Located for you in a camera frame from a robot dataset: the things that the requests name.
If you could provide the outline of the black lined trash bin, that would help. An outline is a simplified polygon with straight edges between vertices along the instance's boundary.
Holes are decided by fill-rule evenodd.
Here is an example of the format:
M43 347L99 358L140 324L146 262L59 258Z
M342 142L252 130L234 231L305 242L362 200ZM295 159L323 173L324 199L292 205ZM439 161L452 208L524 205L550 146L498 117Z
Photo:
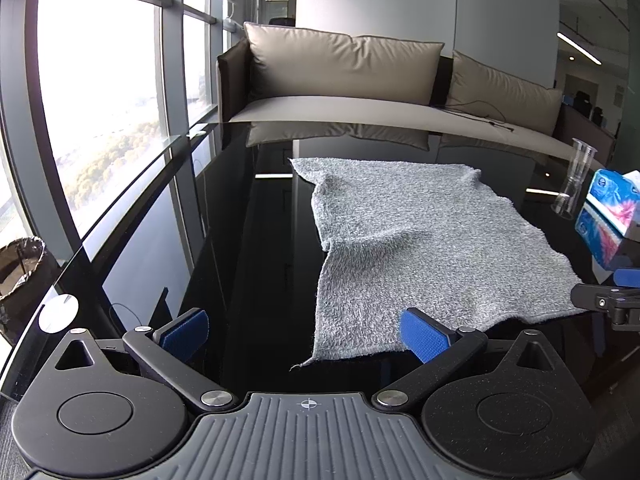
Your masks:
M59 270L39 237L21 237L1 248L1 336L11 346L20 339Z

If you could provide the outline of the beige cushion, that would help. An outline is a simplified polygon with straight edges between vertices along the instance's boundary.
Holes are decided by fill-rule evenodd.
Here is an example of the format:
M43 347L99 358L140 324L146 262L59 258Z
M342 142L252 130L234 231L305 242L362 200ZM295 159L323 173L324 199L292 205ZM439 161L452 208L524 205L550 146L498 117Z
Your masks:
M444 47L308 28L252 23L244 28L258 99L344 96L426 105Z
M551 136L562 92L518 78L454 51L446 107Z

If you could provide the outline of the dark sofa with beige seat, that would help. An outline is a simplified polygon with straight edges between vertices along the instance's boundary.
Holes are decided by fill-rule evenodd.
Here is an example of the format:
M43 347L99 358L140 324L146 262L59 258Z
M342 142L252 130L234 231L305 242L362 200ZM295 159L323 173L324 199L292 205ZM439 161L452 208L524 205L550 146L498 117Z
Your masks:
M573 139L588 142L593 126L561 101L551 136L538 131L455 112L446 107L452 76L452 55L440 54L431 101L426 105L344 96L276 96L258 99L254 93L253 55L246 36L217 58L219 117L222 122L328 122L365 125L370 139L401 136L421 130L448 134L456 140L495 145L514 152L556 158L570 156Z

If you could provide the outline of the beige right back cushion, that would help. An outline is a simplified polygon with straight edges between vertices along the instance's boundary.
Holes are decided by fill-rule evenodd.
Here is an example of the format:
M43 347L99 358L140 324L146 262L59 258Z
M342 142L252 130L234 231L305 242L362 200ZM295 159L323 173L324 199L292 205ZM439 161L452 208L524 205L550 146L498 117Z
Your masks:
M551 136L562 92L518 78L454 51L446 107Z

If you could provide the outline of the beige left back cushion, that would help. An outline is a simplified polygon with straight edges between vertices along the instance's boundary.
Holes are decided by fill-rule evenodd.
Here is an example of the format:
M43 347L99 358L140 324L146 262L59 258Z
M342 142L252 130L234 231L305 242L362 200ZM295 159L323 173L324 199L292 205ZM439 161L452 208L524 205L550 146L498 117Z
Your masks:
M344 96L426 105L444 47L308 28L252 23L244 28L258 99Z

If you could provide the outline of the clear plastic cup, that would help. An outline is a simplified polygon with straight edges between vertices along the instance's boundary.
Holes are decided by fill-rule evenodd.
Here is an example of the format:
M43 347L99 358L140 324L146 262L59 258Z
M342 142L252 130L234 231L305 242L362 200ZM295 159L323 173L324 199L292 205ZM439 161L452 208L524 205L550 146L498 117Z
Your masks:
M573 148L573 157L570 160L564 182L564 194L568 198L575 198L579 194L587 172L591 168L594 155L598 151L592 145L577 138L573 139Z

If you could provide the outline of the grey knitted towel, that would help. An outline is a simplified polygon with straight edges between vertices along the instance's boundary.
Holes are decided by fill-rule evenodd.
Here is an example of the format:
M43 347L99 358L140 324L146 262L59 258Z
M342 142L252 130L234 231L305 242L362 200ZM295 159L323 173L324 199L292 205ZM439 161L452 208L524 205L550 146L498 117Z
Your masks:
M401 313L488 330L575 313L578 276L466 165L296 158L326 255L313 361L399 351Z

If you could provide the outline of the blue tissue pack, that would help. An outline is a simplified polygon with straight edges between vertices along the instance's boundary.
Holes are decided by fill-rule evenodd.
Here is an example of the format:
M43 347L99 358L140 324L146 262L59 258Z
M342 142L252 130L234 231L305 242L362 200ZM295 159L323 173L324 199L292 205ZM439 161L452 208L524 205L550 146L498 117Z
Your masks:
M640 234L639 171L619 174L599 169L587 193L588 202L627 240L638 242Z

